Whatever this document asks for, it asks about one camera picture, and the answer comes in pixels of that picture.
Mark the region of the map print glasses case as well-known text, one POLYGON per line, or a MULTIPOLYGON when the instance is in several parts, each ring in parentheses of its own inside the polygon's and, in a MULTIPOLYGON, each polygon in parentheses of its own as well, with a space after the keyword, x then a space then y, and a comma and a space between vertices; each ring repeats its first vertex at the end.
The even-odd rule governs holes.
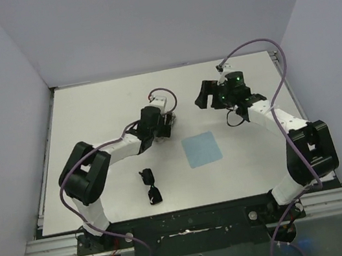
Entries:
POLYGON ((155 142, 162 143, 165 139, 171 137, 172 128, 176 121, 176 115, 173 112, 162 115, 159 118, 159 124, 155 130, 155 142))

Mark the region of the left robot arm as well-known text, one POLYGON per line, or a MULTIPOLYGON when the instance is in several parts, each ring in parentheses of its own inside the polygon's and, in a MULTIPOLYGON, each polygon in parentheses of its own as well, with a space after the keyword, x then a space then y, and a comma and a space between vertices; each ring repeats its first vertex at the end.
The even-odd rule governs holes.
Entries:
POLYGON ((108 168, 144 153, 155 139, 171 136, 172 110, 164 112, 162 107, 149 105, 141 110, 140 117, 127 125, 118 139, 97 147, 83 141, 75 144, 58 180, 61 203, 81 218, 90 245, 101 252, 113 244, 111 222, 100 198, 108 168))

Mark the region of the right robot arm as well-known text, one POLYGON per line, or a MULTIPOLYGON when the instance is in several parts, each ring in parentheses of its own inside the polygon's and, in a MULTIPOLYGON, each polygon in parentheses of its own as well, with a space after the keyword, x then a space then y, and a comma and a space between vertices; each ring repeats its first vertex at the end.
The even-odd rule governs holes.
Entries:
POLYGON ((286 140, 286 168, 284 178, 269 191, 272 200, 266 207, 273 220, 284 220, 290 212, 289 203, 339 166, 328 125, 323 121, 310 122, 275 107, 265 96, 252 93, 246 86, 244 73, 224 73, 220 80, 201 83, 195 105, 200 109, 233 110, 242 120, 263 126, 286 140))

